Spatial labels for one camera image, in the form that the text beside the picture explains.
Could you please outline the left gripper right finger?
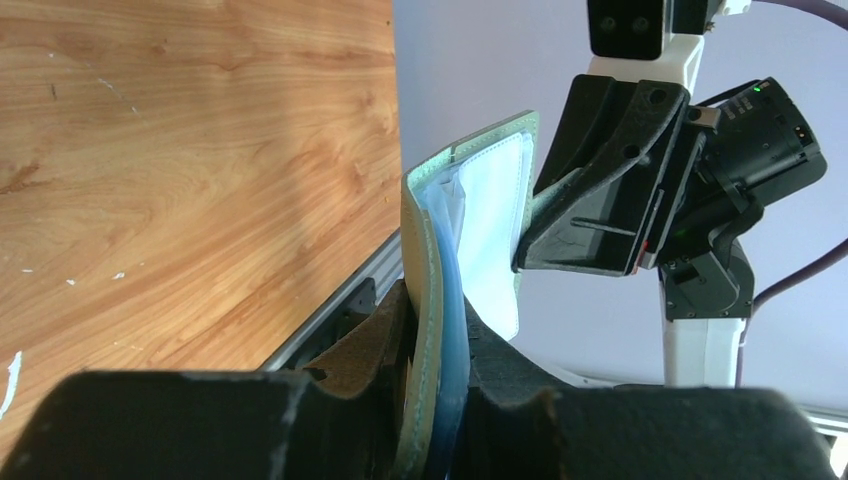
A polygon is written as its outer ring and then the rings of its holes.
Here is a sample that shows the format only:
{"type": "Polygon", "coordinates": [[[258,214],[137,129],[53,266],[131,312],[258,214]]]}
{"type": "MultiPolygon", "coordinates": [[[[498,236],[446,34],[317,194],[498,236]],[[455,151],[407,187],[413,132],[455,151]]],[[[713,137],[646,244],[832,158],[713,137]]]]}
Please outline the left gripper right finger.
{"type": "Polygon", "coordinates": [[[457,479],[830,479],[822,436],[771,390],[579,388],[467,300],[470,383],[457,479]]]}

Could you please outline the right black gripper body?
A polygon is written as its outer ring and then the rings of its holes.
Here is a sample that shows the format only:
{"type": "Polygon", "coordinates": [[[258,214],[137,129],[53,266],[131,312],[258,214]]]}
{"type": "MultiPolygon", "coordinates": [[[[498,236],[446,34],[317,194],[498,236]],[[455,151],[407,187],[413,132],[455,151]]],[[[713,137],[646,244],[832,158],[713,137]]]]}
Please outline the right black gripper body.
{"type": "Polygon", "coordinates": [[[767,206],[823,177],[817,138],[786,90],[767,77],[699,104],[689,100],[673,164],[683,184],[668,231],[636,272],[657,271],[668,321],[747,318],[755,277],[739,239],[767,206]]]}

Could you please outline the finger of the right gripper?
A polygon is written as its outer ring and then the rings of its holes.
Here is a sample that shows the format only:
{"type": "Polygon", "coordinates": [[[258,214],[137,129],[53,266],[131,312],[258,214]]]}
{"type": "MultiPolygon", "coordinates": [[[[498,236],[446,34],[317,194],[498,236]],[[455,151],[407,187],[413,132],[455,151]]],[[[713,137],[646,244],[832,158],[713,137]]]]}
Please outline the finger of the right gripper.
{"type": "Polygon", "coordinates": [[[683,184],[673,152],[689,100],[676,83],[573,81],[533,189],[515,266],[635,273],[667,233],[683,184]]]}

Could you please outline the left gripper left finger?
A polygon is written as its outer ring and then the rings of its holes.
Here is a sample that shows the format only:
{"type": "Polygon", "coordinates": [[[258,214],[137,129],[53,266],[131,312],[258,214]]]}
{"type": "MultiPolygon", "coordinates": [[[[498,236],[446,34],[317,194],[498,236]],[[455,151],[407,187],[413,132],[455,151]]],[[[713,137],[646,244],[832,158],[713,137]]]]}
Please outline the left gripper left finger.
{"type": "Polygon", "coordinates": [[[40,403],[5,479],[387,479],[413,311],[397,281],[309,365],[95,371],[40,403]]]}

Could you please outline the green card holder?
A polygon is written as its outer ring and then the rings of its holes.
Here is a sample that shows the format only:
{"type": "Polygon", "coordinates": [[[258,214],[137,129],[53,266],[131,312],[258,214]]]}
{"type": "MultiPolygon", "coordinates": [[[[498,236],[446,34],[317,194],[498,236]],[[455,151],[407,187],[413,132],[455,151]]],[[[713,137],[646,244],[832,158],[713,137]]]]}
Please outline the green card holder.
{"type": "Polygon", "coordinates": [[[448,474],[470,385],[470,310],[498,338],[518,332],[513,258],[530,221],[538,122],[532,110],[513,115],[402,177],[402,266],[417,333],[396,479],[448,474]]]}

